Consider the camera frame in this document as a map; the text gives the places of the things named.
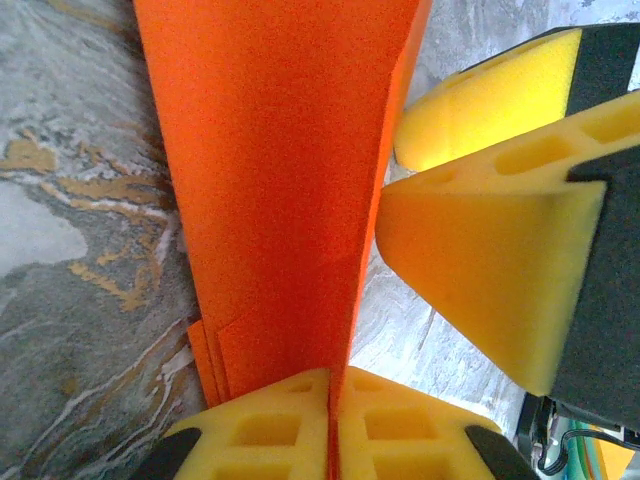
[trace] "orange object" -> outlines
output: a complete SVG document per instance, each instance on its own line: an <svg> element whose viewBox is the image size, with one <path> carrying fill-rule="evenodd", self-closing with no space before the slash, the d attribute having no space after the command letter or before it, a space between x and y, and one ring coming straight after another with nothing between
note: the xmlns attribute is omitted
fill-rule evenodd
<svg viewBox="0 0 640 480"><path fill-rule="evenodd" d="M210 401L329 367L335 416L429 6L135 0Z"/></svg>

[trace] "marble surface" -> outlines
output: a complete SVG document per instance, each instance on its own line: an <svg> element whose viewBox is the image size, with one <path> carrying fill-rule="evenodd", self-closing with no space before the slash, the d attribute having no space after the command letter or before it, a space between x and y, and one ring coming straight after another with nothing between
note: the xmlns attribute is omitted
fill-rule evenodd
<svg viewBox="0 0 640 480"><path fill-rule="evenodd" d="M408 103L548 28L638 20L636 3L436 0ZM0 479L126 478L204 407L131 2L0 0L0 112ZM392 162L387 181L408 174ZM522 391L375 248L352 363L513 432Z"/></svg>

